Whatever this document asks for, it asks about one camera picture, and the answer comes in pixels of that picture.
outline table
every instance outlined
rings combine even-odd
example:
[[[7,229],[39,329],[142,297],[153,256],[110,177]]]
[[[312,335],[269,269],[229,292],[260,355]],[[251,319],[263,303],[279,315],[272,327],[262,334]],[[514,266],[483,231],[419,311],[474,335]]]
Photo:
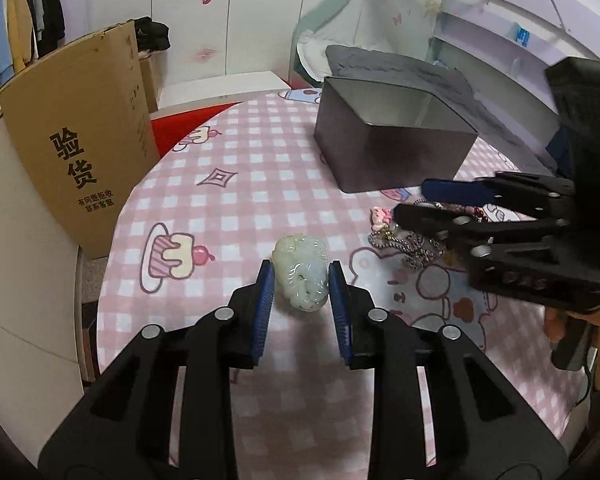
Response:
[[[297,96],[310,102],[290,100]],[[340,260],[348,282],[367,288],[376,306],[423,328],[461,327],[560,436],[581,377],[551,365],[542,309],[468,288],[448,255],[411,272],[400,254],[371,248],[370,209],[414,202],[418,190],[342,193],[313,140],[318,97],[268,94],[229,108],[134,189],[118,219],[98,306],[101,369],[144,325],[174,330],[225,305],[237,287],[254,282],[279,238],[305,233],[325,240],[330,260]],[[478,138],[457,178],[495,170],[517,171]],[[518,219],[491,206],[486,213]],[[276,296],[260,365],[235,371],[232,383],[241,478],[366,478],[373,371],[345,368],[329,304],[304,313]]]

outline gray garment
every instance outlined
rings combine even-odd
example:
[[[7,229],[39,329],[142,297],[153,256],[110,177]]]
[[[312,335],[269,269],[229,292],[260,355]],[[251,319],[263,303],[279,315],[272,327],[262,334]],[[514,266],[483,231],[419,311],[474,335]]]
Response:
[[[504,126],[484,105],[458,70],[435,66],[413,57],[330,45],[326,50],[331,73],[417,88],[432,93],[460,115],[481,139],[506,155],[524,173],[551,175],[536,154]]]

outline red fabric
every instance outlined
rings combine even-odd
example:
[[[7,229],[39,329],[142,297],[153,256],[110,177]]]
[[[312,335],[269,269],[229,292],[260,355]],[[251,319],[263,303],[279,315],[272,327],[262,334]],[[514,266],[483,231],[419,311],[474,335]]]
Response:
[[[151,126],[154,128],[155,143],[158,146],[160,157],[169,153],[171,148],[198,126],[206,123],[209,119],[233,105],[234,104],[212,106],[210,108],[202,108],[191,112],[161,117],[160,119],[151,121]]]

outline pink checkered tablecloth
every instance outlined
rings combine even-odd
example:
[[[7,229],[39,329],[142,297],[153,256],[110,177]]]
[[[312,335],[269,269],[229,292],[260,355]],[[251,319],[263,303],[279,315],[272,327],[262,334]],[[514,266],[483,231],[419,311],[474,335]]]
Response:
[[[411,272],[400,254],[371,248],[370,209],[414,202],[418,190],[342,193],[314,142],[318,105],[290,100],[297,94],[229,108],[183,139],[134,189],[100,295],[101,369],[143,326],[174,330],[226,305],[237,287],[254,282],[279,238],[318,235],[330,260],[340,260],[349,283],[367,288],[376,306],[422,328],[462,328],[560,436],[581,377],[551,365],[542,308],[468,288],[449,254]],[[478,139],[457,177],[495,170],[516,168]],[[494,207],[485,212],[518,219]],[[373,371],[342,363],[329,304],[304,313],[276,295],[264,357],[256,369],[234,372],[232,383],[240,478],[366,478]]]

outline diamond shape drawing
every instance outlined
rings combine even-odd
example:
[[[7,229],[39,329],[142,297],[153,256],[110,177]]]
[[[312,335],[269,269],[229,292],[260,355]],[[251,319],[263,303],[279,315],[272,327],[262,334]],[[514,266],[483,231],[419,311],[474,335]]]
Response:
[[[226,185],[235,175],[237,175],[237,173],[215,168],[208,177],[205,177],[204,180],[200,181],[196,185],[202,186],[203,184],[212,184],[213,186],[226,187]]]

